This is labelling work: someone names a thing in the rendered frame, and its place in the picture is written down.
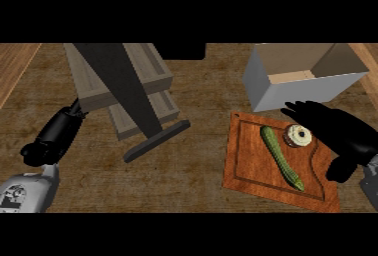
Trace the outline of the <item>large pale wooden drawer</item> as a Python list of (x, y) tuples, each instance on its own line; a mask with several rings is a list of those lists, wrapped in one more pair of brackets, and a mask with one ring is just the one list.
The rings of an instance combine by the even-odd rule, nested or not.
[[(80, 106), (85, 112), (110, 107), (117, 103), (96, 72), (71, 43), (64, 44)], [(153, 43), (125, 43), (126, 52), (153, 105), (159, 98), (173, 109), (169, 89), (173, 73)]]

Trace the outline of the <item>black appliance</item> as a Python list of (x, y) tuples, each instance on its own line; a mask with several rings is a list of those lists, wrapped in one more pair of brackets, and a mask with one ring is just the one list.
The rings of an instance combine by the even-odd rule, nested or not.
[(203, 60), (207, 45), (204, 43), (164, 43), (160, 47), (166, 60)]

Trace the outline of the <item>green cucumber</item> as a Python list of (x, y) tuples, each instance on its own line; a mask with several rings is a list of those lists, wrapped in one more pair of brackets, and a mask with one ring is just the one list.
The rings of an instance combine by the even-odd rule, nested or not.
[(288, 185), (297, 189), (299, 191), (305, 191), (305, 183), (300, 179), (299, 174), (296, 173), (294, 169), (291, 168), (283, 150), (281, 145), (278, 142), (278, 137), (275, 135), (275, 131), (271, 126), (263, 126), (260, 128), (260, 136), (274, 157), (275, 163), (278, 165), (281, 175), (288, 183)]

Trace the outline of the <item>cream frosted cupcake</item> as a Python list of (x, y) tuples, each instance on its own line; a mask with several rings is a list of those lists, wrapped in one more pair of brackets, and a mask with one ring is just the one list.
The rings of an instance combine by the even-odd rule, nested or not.
[(312, 132), (305, 126), (291, 124), (285, 128), (284, 140), (291, 147), (306, 147), (312, 143)]

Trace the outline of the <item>grey cardboard box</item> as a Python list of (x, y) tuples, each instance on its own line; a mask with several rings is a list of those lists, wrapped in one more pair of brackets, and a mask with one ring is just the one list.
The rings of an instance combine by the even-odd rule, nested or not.
[(256, 44), (243, 76), (253, 111), (330, 102), (368, 72), (348, 43)]

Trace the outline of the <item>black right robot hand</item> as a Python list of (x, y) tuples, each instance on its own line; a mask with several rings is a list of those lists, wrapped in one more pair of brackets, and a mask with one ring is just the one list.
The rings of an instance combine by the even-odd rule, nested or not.
[(327, 179), (345, 183), (358, 166), (368, 166), (378, 155), (378, 131), (352, 114), (314, 101), (287, 102), (281, 112), (305, 126), (339, 154)]

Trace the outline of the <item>brown wooden cutting board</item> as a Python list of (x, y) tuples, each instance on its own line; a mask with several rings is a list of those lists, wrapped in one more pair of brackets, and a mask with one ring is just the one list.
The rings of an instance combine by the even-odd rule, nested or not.
[[(272, 199), (318, 212), (339, 212), (337, 183), (327, 180), (331, 149), (312, 139), (306, 147), (293, 148), (284, 141), (291, 122), (234, 111), (223, 187)], [(284, 177), (260, 136), (260, 127), (271, 126), (290, 167), (305, 183), (305, 191), (294, 189)]]

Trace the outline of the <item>small pale wooden drawer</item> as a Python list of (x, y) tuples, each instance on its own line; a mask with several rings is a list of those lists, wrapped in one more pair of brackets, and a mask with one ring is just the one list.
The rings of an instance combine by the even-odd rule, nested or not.
[[(161, 91), (148, 96), (150, 102), (160, 120), (164, 124), (173, 121), (181, 113), (179, 107), (172, 99), (169, 91)], [(125, 140), (129, 137), (141, 133), (141, 129), (132, 120), (122, 105), (113, 105), (108, 107), (110, 117), (116, 128), (119, 140)]]

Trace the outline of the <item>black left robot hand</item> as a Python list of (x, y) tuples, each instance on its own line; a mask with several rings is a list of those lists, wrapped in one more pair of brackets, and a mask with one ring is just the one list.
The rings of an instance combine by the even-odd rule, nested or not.
[(54, 165), (64, 157), (76, 139), (88, 112), (80, 102), (64, 107), (45, 125), (36, 140), (21, 149), (24, 163), (32, 167)]

